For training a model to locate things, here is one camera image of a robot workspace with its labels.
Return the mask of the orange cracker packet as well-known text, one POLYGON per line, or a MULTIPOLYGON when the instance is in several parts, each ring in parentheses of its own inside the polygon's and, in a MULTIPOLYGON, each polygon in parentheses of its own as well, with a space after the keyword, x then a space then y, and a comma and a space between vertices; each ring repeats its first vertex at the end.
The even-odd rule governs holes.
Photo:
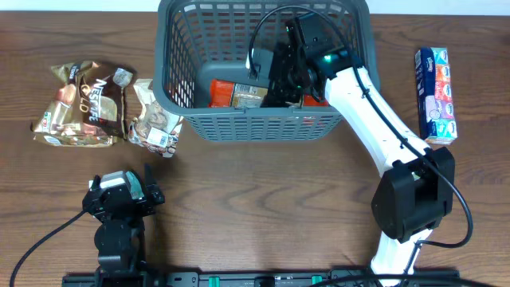
POLYGON ((302 108, 327 107, 300 86, 272 81, 268 88, 213 79, 209 108, 302 108))

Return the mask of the Kleenex tissue multipack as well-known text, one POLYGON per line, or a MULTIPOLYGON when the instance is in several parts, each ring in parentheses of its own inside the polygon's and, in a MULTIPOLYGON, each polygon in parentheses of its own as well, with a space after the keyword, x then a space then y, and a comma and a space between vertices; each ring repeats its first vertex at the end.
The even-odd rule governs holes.
POLYGON ((420 136, 429 144, 457 139, 447 48, 421 47, 415 54, 420 136))

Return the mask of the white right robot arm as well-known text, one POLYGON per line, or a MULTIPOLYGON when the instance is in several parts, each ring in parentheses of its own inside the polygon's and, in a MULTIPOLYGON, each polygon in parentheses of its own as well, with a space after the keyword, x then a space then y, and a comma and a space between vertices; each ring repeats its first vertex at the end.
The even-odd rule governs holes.
POLYGON ((348 122, 381 177, 371 209, 382 231, 371 271, 382 286, 403 286, 422 246, 450 213, 454 160, 415 135, 374 88, 349 49, 331 43, 280 43, 272 52, 249 48, 252 77, 267 72, 277 99, 308 93, 325 100, 348 122))

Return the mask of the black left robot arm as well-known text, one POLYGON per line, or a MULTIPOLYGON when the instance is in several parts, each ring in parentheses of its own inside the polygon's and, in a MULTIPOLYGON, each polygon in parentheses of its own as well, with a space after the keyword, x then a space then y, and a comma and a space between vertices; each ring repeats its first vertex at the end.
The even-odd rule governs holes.
POLYGON ((97 286, 163 286, 159 271, 147 264, 145 224, 165 197, 144 165, 144 176, 117 171, 95 176, 83 198, 83 211, 100 222, 94 236, 99 267, 97 286))

